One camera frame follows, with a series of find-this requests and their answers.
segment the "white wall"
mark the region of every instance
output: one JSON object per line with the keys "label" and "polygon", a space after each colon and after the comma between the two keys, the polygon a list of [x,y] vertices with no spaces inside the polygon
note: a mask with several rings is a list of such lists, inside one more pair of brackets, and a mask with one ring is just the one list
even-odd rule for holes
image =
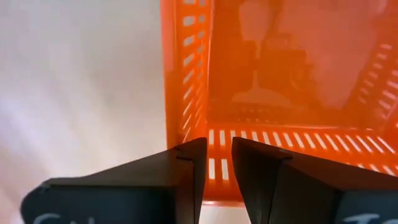
{"label": "white wall", "polygon": [[0,1],[0,223],[54,176],[165,146],[159,1]]}

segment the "orange plastic basket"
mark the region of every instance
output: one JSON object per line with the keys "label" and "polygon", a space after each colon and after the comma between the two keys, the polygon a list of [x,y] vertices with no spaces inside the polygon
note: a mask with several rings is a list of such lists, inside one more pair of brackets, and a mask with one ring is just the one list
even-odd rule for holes
{"label": "orange plastic basket", "polygon": [[[289,2],[296,2],[293,11]],[[301,1],[162,0],[167,144],[208,138],[205,203],[243,204],[231,160],[234,136],[398,175],[398,2],[381,1],[372,16],[361,12],[375,1],[321,2],[317,9]],[[336,28],[333,15],[348,18]],[[364,25],[344,23],[355,18]],[[322,37],[324,52],[309,41],[325,31],[322,20],[338,31]],[[356,40],[345,26],[368,35]],[[320,60],[308,59],[316,50],[352,62],[331,63],[340,72],[323,74]],[[343,106],[330,106],[320,97],[324,90],[350,94]]]}

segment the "black surface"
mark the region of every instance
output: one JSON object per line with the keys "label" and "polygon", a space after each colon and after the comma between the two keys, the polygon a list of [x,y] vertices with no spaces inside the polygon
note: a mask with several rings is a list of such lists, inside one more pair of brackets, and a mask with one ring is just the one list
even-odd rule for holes
{"label": "black surface", "polygon": [[398,223],[396,177],[243,138],[232,156],[252,223]]}
{"label": "black surface", "polygon": [[47,180],[23,200],[22,217],[33,224],[197,224],[206,145],[200,138],[97,174]]}

